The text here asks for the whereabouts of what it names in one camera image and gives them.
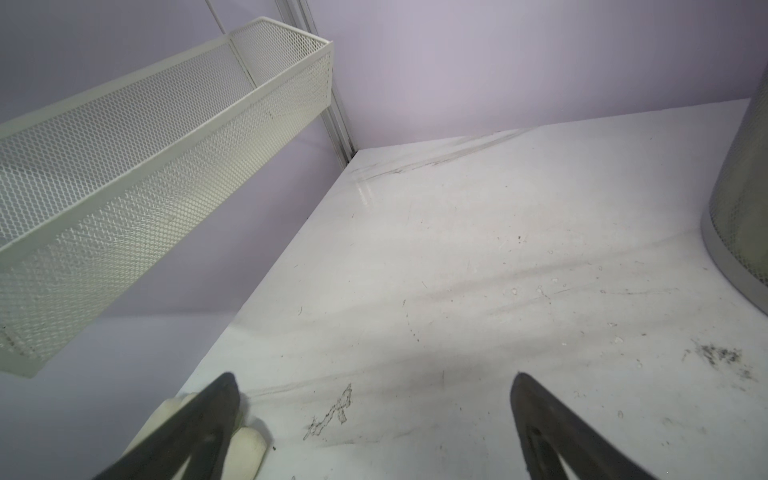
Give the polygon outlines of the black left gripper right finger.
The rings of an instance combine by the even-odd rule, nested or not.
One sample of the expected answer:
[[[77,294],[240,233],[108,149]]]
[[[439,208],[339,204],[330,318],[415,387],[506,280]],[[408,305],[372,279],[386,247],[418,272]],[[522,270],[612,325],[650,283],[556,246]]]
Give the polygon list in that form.
[[[512,383],[510,406],[532,479],[566,479],[567,464],[580,479],[651,479],[531,375]]]

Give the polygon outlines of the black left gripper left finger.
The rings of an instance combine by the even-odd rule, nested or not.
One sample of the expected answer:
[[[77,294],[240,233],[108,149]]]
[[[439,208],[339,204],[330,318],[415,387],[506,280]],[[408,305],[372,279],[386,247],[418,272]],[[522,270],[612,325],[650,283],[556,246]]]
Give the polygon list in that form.
[[[238,419],[240,394],[226,372],[124,457],[97,475],[99,479],[219,479]]]

